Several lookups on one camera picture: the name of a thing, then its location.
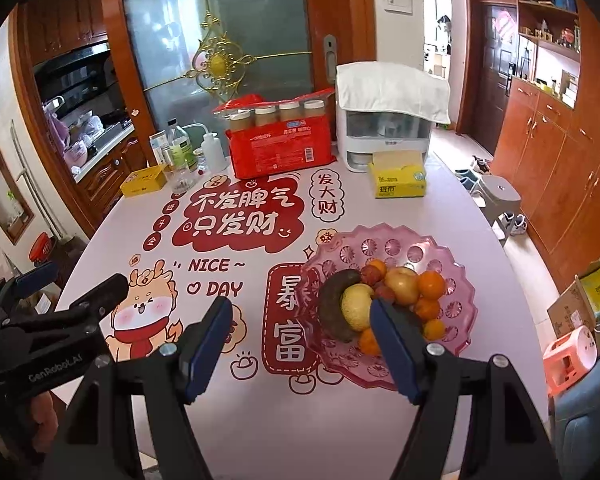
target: light switch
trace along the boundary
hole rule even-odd
[[[386,10],[413,14],[413,0],[384,0],[383,3]]]

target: red scarf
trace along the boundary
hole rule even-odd
[[[164,330],[169,322],[169,317],[163,317],[151,325],[131,328],[129,330],[114,330],[113,337],[122,343],[131,344],[131,358],[146,357],[151,353],[153,346],[149,338]]]

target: pink plastic stool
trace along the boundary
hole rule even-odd
[[[596,364],[596,357],[596,342],[584,325],[549,345],[542,357],[549,396],[577,383]]]

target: orange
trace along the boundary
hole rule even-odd
[[[378,345],[376,336],[370,328],[367,328],[362,334],[360,334],[358,348],[360,348],[360,351],[366,355],[380,355],[380,345]]]
[[[428,300],[420,298],[413,309],[414,314],[424,322],[436,319],[440,313],[440,304],[438,300]]]
[[[429,341],[436,341],[442,339],[445,336],[446,329],[445,324],[439,319],[432,319],[424,324],[422,329],[422,335]]]
[[[445,293],[445,279],[435,270],[425,270],[418,276],[418,289],[428,300],[438,300]]]
[[[384,278],[384,275],[386,274],[386,263],[384,263],[384,261],[374,259],[374,260],[371,260],[367,265],[372,265],[376,269],[378,269],[382,273],[382,278],[380,278],[380,279],[382,280]]]

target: white towel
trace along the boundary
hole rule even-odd
[[[398,63],[361,61],[338,67],[337,100],[351,112],[397,112],[449,124],[449,83]]]

